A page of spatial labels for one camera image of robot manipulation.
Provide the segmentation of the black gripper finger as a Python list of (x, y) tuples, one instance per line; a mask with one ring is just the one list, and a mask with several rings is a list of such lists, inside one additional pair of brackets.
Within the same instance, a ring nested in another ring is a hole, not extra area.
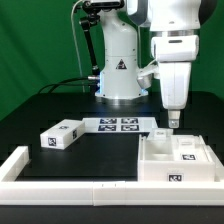
[(170, 128), (178, 128), (180, 119), (179, 110), (169, 110), (168, 111), (168, 124)]

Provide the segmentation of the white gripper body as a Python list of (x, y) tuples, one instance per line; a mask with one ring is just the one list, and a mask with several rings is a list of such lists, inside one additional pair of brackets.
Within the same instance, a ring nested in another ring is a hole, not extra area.
[(153, 37), (151, 53), (158, 63), (163, 106), (168, 110), (181, 110), (188, 97), (191, 63), (199, 50), (199, 37)]

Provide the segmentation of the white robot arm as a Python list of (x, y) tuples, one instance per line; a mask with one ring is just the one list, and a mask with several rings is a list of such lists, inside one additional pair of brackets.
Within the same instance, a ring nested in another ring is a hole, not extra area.
[[(202, 0), (90, 0), (100, 10), (105, 66), (96, 96), (112, 102), (148, 95), (154, 78), (160, 81), (168, 125), (179, 126), (188, 97), (191, 64), (199, 51), (199, 10)], [(138, 27), (151, 33), (153, 61), (137, 65)]]

